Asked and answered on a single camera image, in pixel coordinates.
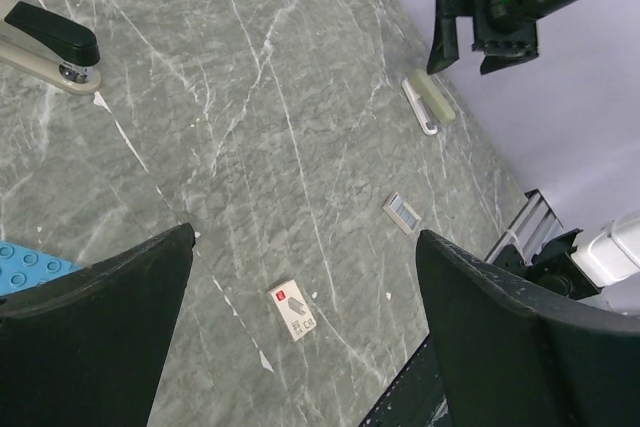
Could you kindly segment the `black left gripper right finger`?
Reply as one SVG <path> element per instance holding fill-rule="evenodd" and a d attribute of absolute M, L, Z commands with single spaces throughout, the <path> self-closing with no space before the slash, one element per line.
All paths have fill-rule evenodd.
<path fill-rule="evenodd" d="M 416 269 L 453 425 L 638 425 L 638 318 L 552 293 L 431 230 Z"/>

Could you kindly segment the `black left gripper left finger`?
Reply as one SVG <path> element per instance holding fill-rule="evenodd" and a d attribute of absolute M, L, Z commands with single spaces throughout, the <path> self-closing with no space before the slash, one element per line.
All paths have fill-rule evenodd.
<path fill-rule="evenodd" d="M 193 263 L 184 223 L 1 299 L 4 426 L 144 426 Z"/>

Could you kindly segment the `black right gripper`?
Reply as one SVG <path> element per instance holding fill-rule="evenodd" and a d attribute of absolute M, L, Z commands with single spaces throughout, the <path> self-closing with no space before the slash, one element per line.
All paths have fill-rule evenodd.
<path fill-rule="evenodd" d="M 473 49 L 486 56 L 488 75 L 536 60 L 537 22 L 575 0 L 435 0 L 435 26 L 427 63 L 439 73 L 459 59 L 457 19 L 473 16 Z"/>

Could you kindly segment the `pale green small stapler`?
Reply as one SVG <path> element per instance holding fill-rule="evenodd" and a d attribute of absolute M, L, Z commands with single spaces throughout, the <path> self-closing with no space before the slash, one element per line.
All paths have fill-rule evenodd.
<path fill-rule="evenodd" d="M 436 135 L 440 124 L 448 125 L 456 119 L 454 108 L 425 71 L 414 71 L 401 87 L 425 135 Z"/>

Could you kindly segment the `beige black large stapler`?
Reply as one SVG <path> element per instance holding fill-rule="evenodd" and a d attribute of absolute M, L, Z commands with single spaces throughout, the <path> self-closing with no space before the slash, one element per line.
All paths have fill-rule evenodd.
<path fill-rule="evenodd" d="M 20 0 L 1 0 L 1 62 L 76 95 L 102 84 L 96 35 L 89 28 Z"/>

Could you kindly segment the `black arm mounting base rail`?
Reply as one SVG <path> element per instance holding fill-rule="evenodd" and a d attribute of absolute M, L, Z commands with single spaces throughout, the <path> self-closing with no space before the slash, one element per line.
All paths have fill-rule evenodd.
<path fill-rule="evenodd" d="M 433 341 L 428 335 L 359 426 L 452 425 Z"/>

